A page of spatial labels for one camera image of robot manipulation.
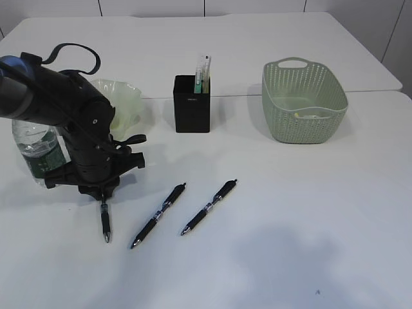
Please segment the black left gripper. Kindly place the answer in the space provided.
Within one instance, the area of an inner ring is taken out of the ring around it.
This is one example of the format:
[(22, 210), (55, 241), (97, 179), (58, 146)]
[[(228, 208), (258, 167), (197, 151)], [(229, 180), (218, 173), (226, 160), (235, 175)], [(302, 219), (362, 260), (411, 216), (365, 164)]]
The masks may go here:
[(73, 185), (81, 194), (95, 200), (107, 200), (119, 186), (120, 175), (135, 167), (145, 167), (143, 154), (133, 153), (125, 142), (114, 141), (113, 152), (93, 144), (85, 149), (68, 141), (65, 144), (71, 161), (45, 174), (45, 186), (49, 189), (56, 185)]

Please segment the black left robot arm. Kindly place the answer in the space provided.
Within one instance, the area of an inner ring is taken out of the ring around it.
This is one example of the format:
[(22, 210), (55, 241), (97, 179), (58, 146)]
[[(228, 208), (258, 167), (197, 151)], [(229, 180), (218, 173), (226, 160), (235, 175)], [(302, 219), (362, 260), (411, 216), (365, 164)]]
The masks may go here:
[(115, 108), (79, 71), (45, 68), (38, 56), (1, 59), (1, 117), (54, 126), (62, 135), (70, 162), (48, 171), (47, 188), (74, 185), (98, 201), (110, 198), (120, 176), (145, 166), (132, 144), (145, 135), (117, 141), (110, 133)]

